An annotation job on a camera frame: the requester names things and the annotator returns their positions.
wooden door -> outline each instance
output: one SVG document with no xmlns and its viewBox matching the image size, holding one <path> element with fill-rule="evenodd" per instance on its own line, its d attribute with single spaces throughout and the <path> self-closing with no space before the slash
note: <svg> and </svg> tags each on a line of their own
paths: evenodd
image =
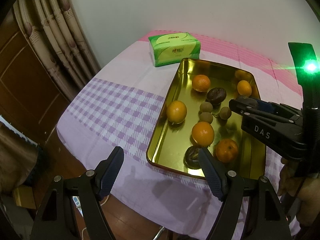
<svg viewBox="0 0 320 240">
<path fill-rule="evenodd" d="M 0 26 L 0 114 L 43 145 L 68 104 L 10 11 Z"/>
</svg>

table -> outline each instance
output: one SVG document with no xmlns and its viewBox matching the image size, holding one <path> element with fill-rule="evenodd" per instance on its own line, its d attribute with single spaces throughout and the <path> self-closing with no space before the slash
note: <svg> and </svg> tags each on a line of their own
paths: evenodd
<svg viewBox="0 0 320 240">
<path fill-rule="evenodd" d="M 111 193 L 155 223 L 203 240 L 221 202 L 204 180 L 161 170 L 146 160 L 152 131 L 179 65 L 155 68 L 148 37 L 167 33 L 148 33 L 108 63 L 61 116 L 57 132 L 87 169 L 94 169 L 114 146 L 121 146 L 124 163 Z M 192 35 L 201 42 L 200 59 L 247 70 L 255 76 L 262 100 L 301 108 L 302 90 L 290 71 L 235 44 Z M 267 148 L 265 175 L 275 189 L 281 168 L 280 156 Z M 241 236 L 247 206 L 244 198 L 233 239 Z M 293 234 L 299 231 L 296 220 L 291 229 Z"/>
</svg>

chair leg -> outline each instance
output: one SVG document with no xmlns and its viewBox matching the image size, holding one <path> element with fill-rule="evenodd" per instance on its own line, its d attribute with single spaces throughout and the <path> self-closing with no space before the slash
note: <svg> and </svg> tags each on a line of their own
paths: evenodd
<svg viewBox="0 0 320 240">
<path fill-rule="evenodd" d="M 161 234 L 165 231 L 165 227 L 160 227 L 158 233 L 156 234 L 156 236 L 153 238 L 153 240 L 158 240 L 159 237 L 161 236 Z"/>
</svg>

mandarin orange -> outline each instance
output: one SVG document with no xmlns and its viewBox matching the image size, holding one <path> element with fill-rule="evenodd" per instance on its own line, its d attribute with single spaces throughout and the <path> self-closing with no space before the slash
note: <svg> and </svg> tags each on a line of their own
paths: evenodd
<svg viewBox="0 0 320 240">
<path fill-rule="evenodd" d="M 209 123 L 198 122 L 193 126 L 191 136 L 201 147 L 208 147 L 214 140 L 214 130 Z"/>
<path fill-rule="evenodd" d="M 172 101 L 167 107 L 166 114 L 170 122 L 182 123 L 187 116 L 187 107 L 181 101 Z"/>
<path fill-rule="evenodd" d="M 238 145 L 234 140 L 222 139 L 216 147 L 216 157 L 223 163 L 229 163 L 237 158 Z"/>
<path fill-rule="evenodd" d="M 205 75 L 196 75 L 192 80 L 192 88 L 198 92 L 207 92 L 210 85 L 210 79 Z"/>
<path fill-rule="evenodd" d="M 248 81 L 246 80 L 239 81 L 237 85 L 237 89 L 240 95 L 247 96 L 247 97 L 251 96 L 252 88 Z"/>
</svg>

green tissue box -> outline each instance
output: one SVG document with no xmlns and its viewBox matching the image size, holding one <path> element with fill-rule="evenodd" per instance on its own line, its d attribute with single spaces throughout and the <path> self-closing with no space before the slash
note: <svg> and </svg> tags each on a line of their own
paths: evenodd
<svg viewBox="0 0 320 240">
<path fill-rule="evenodd" d="M 201 44 L 189 33 L 172 33 L 149 37 L 155 67 L 180 62 L 183 58 L 199 59 Z"/>
</svg>

